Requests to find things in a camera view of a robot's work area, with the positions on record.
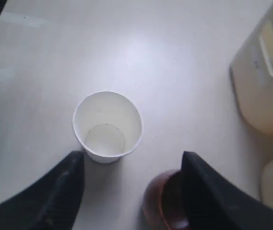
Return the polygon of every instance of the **plastic jug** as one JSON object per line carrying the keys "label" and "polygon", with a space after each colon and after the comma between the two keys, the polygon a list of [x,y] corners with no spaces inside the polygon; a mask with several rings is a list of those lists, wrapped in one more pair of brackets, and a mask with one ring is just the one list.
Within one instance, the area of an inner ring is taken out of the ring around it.
{"label": "plastic jug", "polygon": [[231,72],[246,121],[273,134],[273,4],[236,54]]}

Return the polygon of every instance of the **white table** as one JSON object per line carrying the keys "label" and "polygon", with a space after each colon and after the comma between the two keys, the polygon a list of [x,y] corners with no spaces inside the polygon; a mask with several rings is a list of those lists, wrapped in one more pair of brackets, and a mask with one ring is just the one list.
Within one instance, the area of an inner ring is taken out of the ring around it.
{"label": "white table", "polygon": [[272,0],[8,0],[0,19],[0,202],[71,150],[77,103],[111,90],[142,113],[122,160],[88,158],[75,230],[144,229],[142,195],[193,150],[259,198],[273,139],[242,121],[229,64]]}

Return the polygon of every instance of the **white paper cup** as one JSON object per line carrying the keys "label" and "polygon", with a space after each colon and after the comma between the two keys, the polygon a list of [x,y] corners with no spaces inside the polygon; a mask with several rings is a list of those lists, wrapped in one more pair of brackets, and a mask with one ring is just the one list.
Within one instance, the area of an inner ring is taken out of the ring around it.
{"label": "white paper cup", "polygon": [[98,163],[111,163],[135,150],[142,139],[142,118],[133,103],[116,92],[96,92],[76,107],[73,131]]}

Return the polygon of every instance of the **brown cup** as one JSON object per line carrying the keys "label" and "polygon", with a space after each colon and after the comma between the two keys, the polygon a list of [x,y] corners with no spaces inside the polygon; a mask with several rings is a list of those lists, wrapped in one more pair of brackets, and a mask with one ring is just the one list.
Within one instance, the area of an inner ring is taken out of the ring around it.
{"label": "brown cup", "polygon": [[154,230],[190,230],[182,206],[181,170],[166,171],[148,184],[142,210]]}

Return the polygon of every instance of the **cup bottom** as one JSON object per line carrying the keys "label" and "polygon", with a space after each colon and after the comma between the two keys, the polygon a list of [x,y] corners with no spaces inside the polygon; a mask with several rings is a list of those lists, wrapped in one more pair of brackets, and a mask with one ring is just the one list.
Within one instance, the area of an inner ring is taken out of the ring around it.
{"label": "cup bottom", "polygon": [[124,153],[126,144],[125,137],[117,127],[102,124],[88,132],[85,145],[98,155],[115,156]]}

